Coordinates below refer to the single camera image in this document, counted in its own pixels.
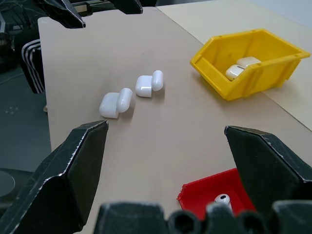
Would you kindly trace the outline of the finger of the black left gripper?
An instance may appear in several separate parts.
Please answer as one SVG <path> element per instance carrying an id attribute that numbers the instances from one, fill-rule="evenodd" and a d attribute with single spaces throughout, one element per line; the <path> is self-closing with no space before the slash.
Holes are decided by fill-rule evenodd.
<path id="1" fill-rule="evenodd" d="M 116 8 L 125 14 L 142 14 L 143 7 L 139 0 L 116 0 Z"/>
<path id="2" fill-rule="evenodd" d="M 82 17 L 69 0 L 39 0 L 39 8 L 51 19 L 59 22 L 65 28 L 85 28 Z"/>

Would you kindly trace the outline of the black garment with white stripes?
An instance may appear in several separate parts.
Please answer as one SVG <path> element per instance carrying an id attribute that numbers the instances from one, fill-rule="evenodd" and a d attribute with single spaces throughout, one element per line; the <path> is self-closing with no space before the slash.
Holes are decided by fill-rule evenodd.
<path id="1" fill-rule="evenodd" d="M 33 62 L 33 53 L 36 50 L 41 50 L 40 39 L 33 40 L 23 45 L 21 55 L 22 60 L 26 63 L 26 67 L 34 84 L 36 93 L 38 94 L 43 92 L 44 88 L 39 77 L 39 73 L 35 68 L 35 64 Z"/>

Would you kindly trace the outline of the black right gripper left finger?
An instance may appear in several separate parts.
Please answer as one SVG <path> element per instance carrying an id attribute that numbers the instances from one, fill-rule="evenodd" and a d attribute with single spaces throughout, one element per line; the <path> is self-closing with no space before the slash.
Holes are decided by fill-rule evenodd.
<path id="1" fill-rule="evenodd" d="M 80 232 L 98 188 L 107 132 L 106 121 L 73 129 L 0 218 L 0 234 Z"/>

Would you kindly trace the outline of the white earbud case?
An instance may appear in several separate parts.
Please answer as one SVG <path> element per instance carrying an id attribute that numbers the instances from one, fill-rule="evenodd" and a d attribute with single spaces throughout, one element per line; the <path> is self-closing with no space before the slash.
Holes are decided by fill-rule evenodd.
<path id="1" fill-rule="evenodd" d="M 119 93 L 107 93 L 100 104 L 99 113 L 104 118 L 117 119 L 120 113 L 126 112 L 131 103 L 132 90 L 123 88 Z"/>
<path id="2" fill-rule="evenodd" d="M 151 98 L 153 92 L 160 91 L 164 86 L 164 74 L 156 70 L 152 75 L 139 76 L 136 81 L 136 95 L 143 98 Z"/>
<path id="3" fill-rule="evenodd" d="M 230 81 L 235 80 L 244 70 L 246 69 L 245 66 L 240 66 L 237 64 L 232 65 L 230 68 L 227 69 L 225 75 L 226 78 Z"/>

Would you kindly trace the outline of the grey round base plate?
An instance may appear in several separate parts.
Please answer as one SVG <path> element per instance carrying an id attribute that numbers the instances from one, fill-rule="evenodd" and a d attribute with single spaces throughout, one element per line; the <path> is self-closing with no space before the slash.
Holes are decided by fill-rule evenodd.
<path id="1" fill-rule="evenodd" d="M 0 197 L 10 194 L 14 188 L 14 178 L 7 172 L 0 171 Z"/>

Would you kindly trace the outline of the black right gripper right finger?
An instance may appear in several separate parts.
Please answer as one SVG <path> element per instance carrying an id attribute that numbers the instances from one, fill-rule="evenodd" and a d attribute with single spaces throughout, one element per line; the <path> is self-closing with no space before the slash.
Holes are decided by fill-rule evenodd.
<path id="1" fill-rule="evenodd" d="M 278 200 L 312 200 L 312 167 L 271 133 L 226 126 L 243 187 L 257 210 Z"/>

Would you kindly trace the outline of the yellow plastic bin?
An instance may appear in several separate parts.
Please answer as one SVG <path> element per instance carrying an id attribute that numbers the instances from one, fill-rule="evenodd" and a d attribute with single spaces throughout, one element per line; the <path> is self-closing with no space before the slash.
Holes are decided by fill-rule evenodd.
<path id="1" fill-rule="evenodd" d="M 230 81 L 226 71 L 246 57 L 254 57 L 258 62 Z M 211 37 L 190 64 L 223 99 L 230 101 L 282 86 L 301 60 L 308 57 L 309 52 L 268 30 L 254 29 Z"/>

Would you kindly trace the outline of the red plastic tray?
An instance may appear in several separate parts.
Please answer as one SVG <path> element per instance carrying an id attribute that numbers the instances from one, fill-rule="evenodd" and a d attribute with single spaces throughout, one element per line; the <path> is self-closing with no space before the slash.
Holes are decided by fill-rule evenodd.
<path id="1" fill-rule="evenodd" d="M 182 186 L 177 197 L 183 210 L 191 211 L 199 219 L 205 217 L 206 206 L 221 194 L 230 198 L 232 211 L 238 215 L 243 211 L 255 211 L 236 168 L 202 178 Z"/>

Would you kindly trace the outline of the white earbud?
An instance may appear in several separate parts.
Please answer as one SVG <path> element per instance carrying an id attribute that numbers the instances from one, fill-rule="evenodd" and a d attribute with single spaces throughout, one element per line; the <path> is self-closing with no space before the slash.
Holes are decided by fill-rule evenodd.
<path id="1" fill-rule="evenodd" d="M 232 211 L 231 199 L 227 194 L 220 194 L 214 199 L 215 203 L 226 205 Z"/>

